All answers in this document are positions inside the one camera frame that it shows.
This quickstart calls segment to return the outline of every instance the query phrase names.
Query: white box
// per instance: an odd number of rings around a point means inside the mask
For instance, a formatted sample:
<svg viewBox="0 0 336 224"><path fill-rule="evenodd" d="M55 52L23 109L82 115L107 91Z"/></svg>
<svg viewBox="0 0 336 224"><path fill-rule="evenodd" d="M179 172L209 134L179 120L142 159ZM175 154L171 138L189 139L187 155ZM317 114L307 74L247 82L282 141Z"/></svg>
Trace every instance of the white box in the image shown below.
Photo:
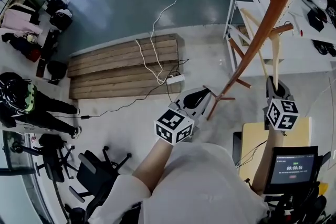
<svg viewBox="0 0 336 224"><path fill-rule="evenodd" d="M194 121L176 110L167 111L154 121L156 135L168 143L175 145L193 133Z"/></svg>
<svg viewBox="0 0 336 224"><path fill-rule="evenodd" d="M274 130L288 131L294 128L300 114L294 101L272 99L266 116Z"/></svg>

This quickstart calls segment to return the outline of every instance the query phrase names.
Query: screen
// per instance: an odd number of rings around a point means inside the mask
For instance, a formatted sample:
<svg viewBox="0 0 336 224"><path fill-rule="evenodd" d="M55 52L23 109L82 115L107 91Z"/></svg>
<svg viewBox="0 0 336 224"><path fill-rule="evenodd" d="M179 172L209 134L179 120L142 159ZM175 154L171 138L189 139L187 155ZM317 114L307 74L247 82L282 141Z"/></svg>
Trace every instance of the screen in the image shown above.
<svg viewBox="0 0 336 224"><path fill-rule="evenodd" d="M271 184L308 182L312 173L314 155L277 156Z"/></svg>

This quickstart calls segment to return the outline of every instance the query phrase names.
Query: desk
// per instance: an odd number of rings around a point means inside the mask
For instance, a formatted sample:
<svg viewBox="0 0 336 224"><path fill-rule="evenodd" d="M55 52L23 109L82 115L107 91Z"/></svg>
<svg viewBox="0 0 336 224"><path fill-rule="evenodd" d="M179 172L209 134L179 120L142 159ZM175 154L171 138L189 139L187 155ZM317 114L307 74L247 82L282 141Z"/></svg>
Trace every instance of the desk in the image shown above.
<svg viewBox="0 0 336 224"><path fill-rule="evenodd" d="M310 132L311 132L311 118L300 118L294 130L286 132L287 136L284 138L284 146L309 146ZM244 157L250 150L267 139L268 131L264 130L264 123L246 123L243 126L243 133L241 134L242 149L241 157ZM253 182L254 175L257 171L264 153L265 145L261 145L255 152L253 160L246 163L239 169L239 176L242 180L249 178ZM252 152L243 159L243 162L252 155Z"/></svg>

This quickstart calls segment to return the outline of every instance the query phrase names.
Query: person's leg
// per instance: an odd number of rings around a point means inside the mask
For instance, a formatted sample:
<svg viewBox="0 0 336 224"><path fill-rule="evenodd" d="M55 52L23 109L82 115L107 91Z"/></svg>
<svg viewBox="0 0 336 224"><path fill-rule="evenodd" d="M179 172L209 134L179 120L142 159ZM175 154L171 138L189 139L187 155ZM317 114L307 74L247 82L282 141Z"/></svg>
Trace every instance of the person's leg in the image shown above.
<svg viewBox="0 0 336 224"><path fill-rule="evenodd" d="M40 91L37 91L36 94L35 109L65 114L77 114L77 108L74 105L50 98Z"/></svg>
<svg viewBox="0 0 336 224"><path fill-rule="evenodd" d="M59 132L70 134L74 136L76 134L76 128L53 117L48 112L34 110L33 112L15 117L16 120L26 122L40 128L47 128L51 130L56 130Z"/></svg>

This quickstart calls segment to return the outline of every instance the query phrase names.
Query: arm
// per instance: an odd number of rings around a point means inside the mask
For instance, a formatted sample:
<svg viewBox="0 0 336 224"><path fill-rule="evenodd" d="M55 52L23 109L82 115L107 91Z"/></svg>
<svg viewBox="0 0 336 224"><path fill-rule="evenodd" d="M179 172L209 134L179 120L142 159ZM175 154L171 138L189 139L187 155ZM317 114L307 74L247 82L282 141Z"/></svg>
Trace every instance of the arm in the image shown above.
<svg viewBox="0 0 336 224"><path fill-rule="evenodd" d="M133 173L133 176L141 180L150 192L156 188L162 177L164 167L170 157L173 146L159 139L147 157Z"/></svg>
<svg viewBox="0 0 336 224"><path fill-rule="evenodd" d="M252 190L258 195L261 195L264 192L269 166L272 159L272 150L274 147L281 147L283 139L284 135L282 132L275 131L270 125L265 150L252 183Z"/></svg>
<svg viewBox="0 0 336 224"><path fill-rule="evenodd" d="M0 122L6 128L16 127L16 122L14 118L9 115L12 115L12 112L5 105L0 103Z"/></svg>

